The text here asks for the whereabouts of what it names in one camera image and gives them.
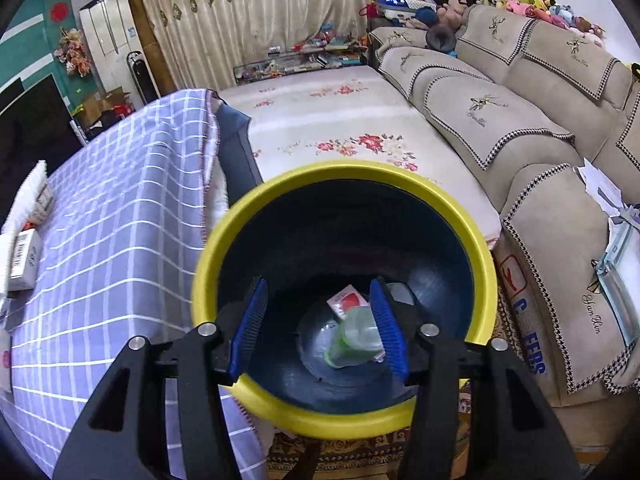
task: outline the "patterned carpet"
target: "patterned carpet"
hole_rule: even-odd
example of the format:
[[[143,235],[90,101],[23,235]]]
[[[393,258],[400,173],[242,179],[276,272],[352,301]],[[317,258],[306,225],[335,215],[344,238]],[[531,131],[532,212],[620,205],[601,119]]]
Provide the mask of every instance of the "patterned carpet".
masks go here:
[[[506,339],[516,353],[522,357],[522,348],[516,326],[511,318],[509,304],[502,285],[498,282],[498,315],[494,325],[494,337]],[[460,391],[458,411],[460,426],[456,443],[456,460],[452,477],[464,474],[466,450],[469,439],[468,420],[471,409],[471,395],[468,386]],[[395,431],[386,435],[365,440],[327,440],[322,443],[322,454],[316,469],[314,480],[388,480],[395,478],[394,472],[402,459],[404,444],[409,438],[409,429]],[[291,439],[284,433],[278,433],[269,455],[267,467],[269,478],[280,480],[298,461],[304,452],[305,444],[301,438]]]

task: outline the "silver bolt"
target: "silver bolt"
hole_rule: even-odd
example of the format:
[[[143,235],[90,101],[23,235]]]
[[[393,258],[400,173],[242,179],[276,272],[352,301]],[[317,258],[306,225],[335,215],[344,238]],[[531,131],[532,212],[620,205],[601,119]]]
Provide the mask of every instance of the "silver bolt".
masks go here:
[[[203,323],[198,327],[198,334],[203,336],[214,335],[217,327],[213,323]]]
[[[425,323],[420,327],[420,332],[422,333],[422,335],[425,335],[427,337],[435,337],[440,333],[440,329],[433,323]]]
[[[494,337],[491,339],[491,346],[494,347],[498,352],[504,352],[507,348],[509,348],[509,343],[507,343],[501,337]]]
[[[129,339],[129,348],[132,350],[140,350],[145,344],[145,338],[139,335]]]

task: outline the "plaid blanket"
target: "plaid blanket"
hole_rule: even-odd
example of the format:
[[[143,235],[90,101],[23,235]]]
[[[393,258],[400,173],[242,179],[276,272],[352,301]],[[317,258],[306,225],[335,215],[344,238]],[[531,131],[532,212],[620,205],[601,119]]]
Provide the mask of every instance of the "plaid blanket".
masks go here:
[[[205,195],[219,128],[212,92],[183,90],[101,134],[49,178],[36,287],[13,300],[13,396],[0,410],[49,476],[100,378],[133,335],[153,343],[191,327],[191,282],[206,241]],[[266,478],[250,421],[221,390],[242,476]],[[172,473],[184,477],[169,384]]]

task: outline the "red flower print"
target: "red flower print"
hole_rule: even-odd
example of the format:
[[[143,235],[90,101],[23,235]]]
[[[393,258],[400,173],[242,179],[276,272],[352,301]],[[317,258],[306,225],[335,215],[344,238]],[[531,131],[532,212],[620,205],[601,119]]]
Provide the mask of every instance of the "red flower print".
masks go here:
[[[358,137],[358,144],[374,153],[382,151],[382,139],[376,135],[365,134]]]
[[[356,154],[356,150],[352,144],[345,144],[343,146],[340,146],[340,148],[338,148],[338,153],[344,156],[352,156]]]
[[[334,146],[330,142],[318,142],[316,144],[316,147],[318,148],[318,150],[321,150],[323,152],[332,152],[334,150]]]
[[[338,94],[351,94],[353,93],[353,88],[351,88],[350,86],[347,85],[343,85],[340,87],[340,89],[337,92],[334,92],[334,94],[338,95]]]
[[[69,15],[69,8],[65,2],[58,2],[53,4],[50,11],[49,17],[51,21],[54,23],[60,23]]]

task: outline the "sofa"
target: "sofa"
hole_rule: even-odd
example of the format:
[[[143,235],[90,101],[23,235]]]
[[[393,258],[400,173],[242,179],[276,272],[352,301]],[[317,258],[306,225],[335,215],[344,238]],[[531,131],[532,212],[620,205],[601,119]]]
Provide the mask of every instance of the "sofa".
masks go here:
[[[575,168],[590,161],[640,202],[640,82],[570,31],[495,7],[469,7],[456,36],[452,57],[424,31],[379,27],[370,63],[500,213],[494,257],[526,362],[576,451],[602,452],[640,408],[640,354],[594,276],[608,219]]]

